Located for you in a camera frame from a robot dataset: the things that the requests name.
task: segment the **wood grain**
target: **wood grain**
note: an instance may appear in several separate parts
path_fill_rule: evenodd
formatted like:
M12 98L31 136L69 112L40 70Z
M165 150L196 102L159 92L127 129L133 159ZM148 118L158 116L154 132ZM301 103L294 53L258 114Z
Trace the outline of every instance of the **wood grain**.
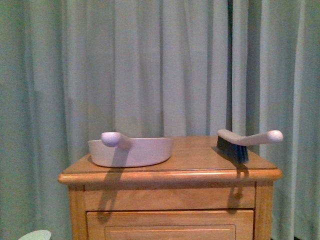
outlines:
M105 189L84 193L87 211L253 209L255 183L225 183L169 189Z
M252 210L88 212L87 218L90 240L252 240L253 237Z
M272 225L273 182L256 182L254 240L270 240Z
M187 182L252 182L277 180L281 171L272 163L249 151L249 162L237 164L223 155L214 136L173 137L171 157L144 167L108 168L95 165L90 154L68 167L59 176L66 185Z
M83 186L70 186L68 189L73 240L89 239L84 192L85 188Z

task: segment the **white handle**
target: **white handle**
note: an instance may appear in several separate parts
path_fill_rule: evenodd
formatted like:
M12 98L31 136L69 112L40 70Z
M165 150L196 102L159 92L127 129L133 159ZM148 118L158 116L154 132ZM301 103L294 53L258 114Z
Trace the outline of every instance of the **white handle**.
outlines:
M128 150L132 147L133 140L120 132L104 132L101 134L101 141L110 148L118 147Z
M283 134L278 130L272 130L251 136L240 136L232 131L221 129L218 131L218 136L232 144L240 146L280 143L284 139Z

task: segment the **wooden edge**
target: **wooden edge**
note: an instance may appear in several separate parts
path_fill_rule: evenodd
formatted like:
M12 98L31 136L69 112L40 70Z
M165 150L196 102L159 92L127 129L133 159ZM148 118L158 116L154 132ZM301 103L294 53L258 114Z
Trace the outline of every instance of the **wooden edge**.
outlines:
M73 240L88 240L84 186L69 186L70 218Z
M257 181L255 185L254 239L271 238L273 182Z
M58 181L65 185L125 185L143 183L187 183L187 182L256 182L275 181L282 177L276 169L252 170L194 170L167 172L96 172L60 174Z

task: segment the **brush bristles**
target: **brush bristles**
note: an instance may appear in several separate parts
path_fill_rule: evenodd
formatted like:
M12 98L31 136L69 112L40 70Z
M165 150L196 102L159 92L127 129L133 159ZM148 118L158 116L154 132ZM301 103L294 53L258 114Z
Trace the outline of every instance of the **brush bristles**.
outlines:
M249 161L248 150L246 146L233 144L218 136L216 147L238 164L245 164Z

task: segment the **drawer front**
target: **drawer front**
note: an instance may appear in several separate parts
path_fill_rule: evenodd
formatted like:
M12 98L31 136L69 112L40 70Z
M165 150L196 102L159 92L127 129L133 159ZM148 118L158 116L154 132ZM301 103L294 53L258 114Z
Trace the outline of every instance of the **drawer front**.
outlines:
M252 240L253 211L88 212L89 240Z
M108 240L233 240L234 225L106 227Z
M164 189L87 187L84 199L87 211L253 209L255 184L254 182L219 183L213 187Z

